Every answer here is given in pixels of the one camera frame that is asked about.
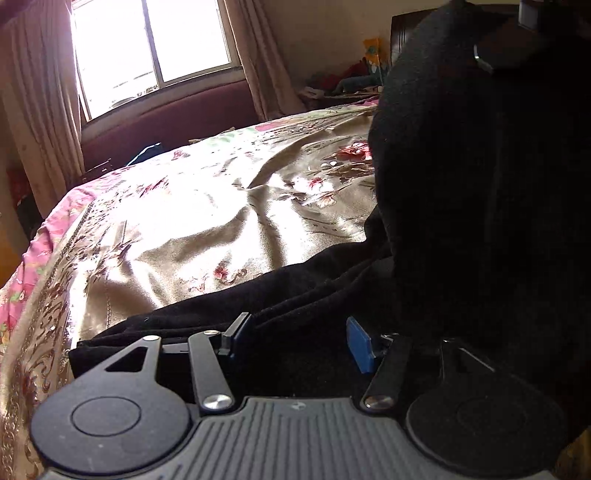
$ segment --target blue gripper pad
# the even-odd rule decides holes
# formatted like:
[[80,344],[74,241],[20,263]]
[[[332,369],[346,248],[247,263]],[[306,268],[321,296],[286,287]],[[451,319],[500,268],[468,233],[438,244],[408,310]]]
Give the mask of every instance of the blue gripper pad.
[[371,338],[353,317],[347,319],[347,345],[363,374],[371,374],[376,369],[376,356]]

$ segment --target black garment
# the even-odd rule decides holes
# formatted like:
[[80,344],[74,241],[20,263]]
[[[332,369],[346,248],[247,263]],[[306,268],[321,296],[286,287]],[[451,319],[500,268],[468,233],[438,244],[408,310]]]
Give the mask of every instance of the black garment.
[[356,396],[368,379],[346,347],[353,313],[421,342],[460,336],[556,398],[580,433],[591,414],[591,79],[578,66],[591,49],[561,40],[490,76],[473,45],[504,21],[452,0],[413,32],[369,135],[378,207],[365,242],[130,317],[80,342],[74,373],[144,335],[182,340],[248,311],[239,390]]

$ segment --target floral sheet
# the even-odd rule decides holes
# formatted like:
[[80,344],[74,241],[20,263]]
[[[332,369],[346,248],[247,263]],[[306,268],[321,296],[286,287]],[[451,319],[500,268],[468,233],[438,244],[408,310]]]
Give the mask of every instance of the floral sheet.
[[72,379],[78,340],[363,241],[374,112],[349,105],[227,132],[72,190],[0,290],[0,479],[42,471],[28,424]]

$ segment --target headboard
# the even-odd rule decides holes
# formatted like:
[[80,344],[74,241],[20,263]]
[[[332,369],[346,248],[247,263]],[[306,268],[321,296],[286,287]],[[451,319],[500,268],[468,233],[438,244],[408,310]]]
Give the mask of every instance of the headboard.
[[[515,15],[519,12],[519,5],[481,5],[487,12],[495,12],[505,15]],[[396,15],[392,17],[392,30],[390,35],[390,62],[394,64],[403,45],[413,32],[414,28],[433,10],[421,10],[409,14]]]

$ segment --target window sill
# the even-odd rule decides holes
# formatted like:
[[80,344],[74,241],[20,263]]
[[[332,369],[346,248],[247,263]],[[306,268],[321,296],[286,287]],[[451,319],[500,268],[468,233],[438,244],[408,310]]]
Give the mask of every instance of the window sill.
[[88,142],[102,133],[138,117],[150,110],[182,98],[228,83],[244,80],[242,67],[230,67],[218,72],[206,73],[192,79],[169,85],[127,102],[101,116],[93,118],[82,127],[81,142]]

